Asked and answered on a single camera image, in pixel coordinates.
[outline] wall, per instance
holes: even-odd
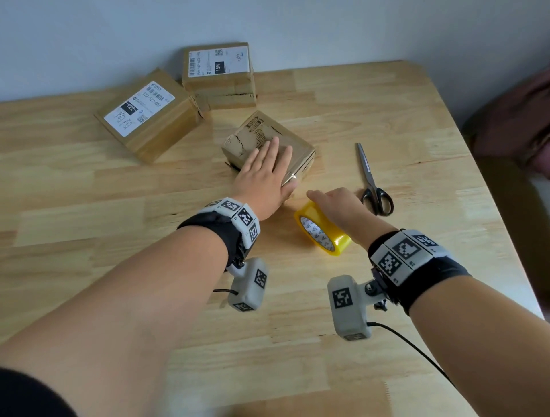
[[[244,40],[255,70],[409,59],[460,123],[549,61],[547,0],[3,0],[0,101],[114,86],[186,45]]]

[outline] wire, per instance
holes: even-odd
[[[213,293],[232,293],[235,295],[238,295],[239,293],[235,291],[234,289],[227,289],[227,288],[216,288]]]
[[[439,372],[441,372],[441,375],[443,375],[445,378],[447,378],[447,381],[450,382],[450,384],[454,387],[454,384],[453,384],[453,381],[451,381],[449,379],[449,377],[447,376],[447,374],[445,373],[445,371],[443,371],[443,369],[441,369],[433,360],[430,359],[430,357],[428,355],[426,355],[423,351],[421,351],[419,348],[417,348],[413,342],[411,342],[410,340],[408,340],[405,336],[403,336],[401,333],[395,331],[394,329],[392,329],[391,327],[388,327],[386,325],[383,325],[383,324],[380,324],[380,323],[377,323],[376,321],[367,321],[367,326],[368,327],[382,327],[382,328],[385,328],[386,330],[389,330],[391,331],[393,334],[399,336],[402,340],[406,341],[409,346],[413,347],[418,353],[420,353],[422,356],[424,356],[424,359],[426,359],[428,362],[430,362]]]

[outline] yellow tape roll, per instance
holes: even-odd
[[[294,218],[300,229],[329,255],[339,256],[351,242],[351,238],[327,219],[313,201],[296,211]]]

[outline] scissors blade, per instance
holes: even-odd
[[[370,184],[370,186],[376,190],[375,179],[372,177],[371,167],[369,166],[369,162],[367,161],[367,157],[365,156],[363,147],[359,143],[356,143],[355,145],[357,146],[357,150],[359,151],[359,159],[361,160],[361,166],[363,167],[363,174],[365,175],[365,179]]]

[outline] person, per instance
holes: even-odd
[[[260,220],[296,187],[293,182],[281,187],[292,148],[276,164],[277,153],[278,138],[255,150],[230,194]],[[307,196],[365,250],[397,230],[347,189],[308,191]],[[227,260],[218,234],[183,227],[14,335],[0,347],[0,414],[151,414],[170,352],[189,334]],[[423,292],[409,314],[479,415],[548,414],[546,322],[467,275]]]

